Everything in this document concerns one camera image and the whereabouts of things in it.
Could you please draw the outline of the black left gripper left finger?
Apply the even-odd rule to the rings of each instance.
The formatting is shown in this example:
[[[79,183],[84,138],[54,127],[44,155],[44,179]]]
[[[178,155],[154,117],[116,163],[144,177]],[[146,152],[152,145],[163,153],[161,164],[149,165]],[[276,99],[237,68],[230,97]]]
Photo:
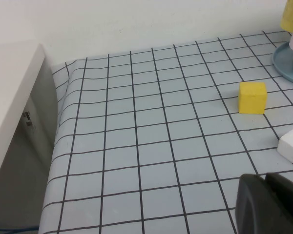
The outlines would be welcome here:
[[[240,234],[293,234],[293,228],[279,209],[266,177],[240,176],[235,218]]]

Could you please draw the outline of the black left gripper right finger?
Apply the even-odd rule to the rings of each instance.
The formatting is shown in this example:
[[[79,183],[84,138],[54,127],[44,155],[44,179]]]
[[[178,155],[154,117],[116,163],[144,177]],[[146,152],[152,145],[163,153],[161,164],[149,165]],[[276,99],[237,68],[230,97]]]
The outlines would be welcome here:
[[[266,183],[276,196],[279,209],[293,228],[293,182],[280,174],[267,173]]]

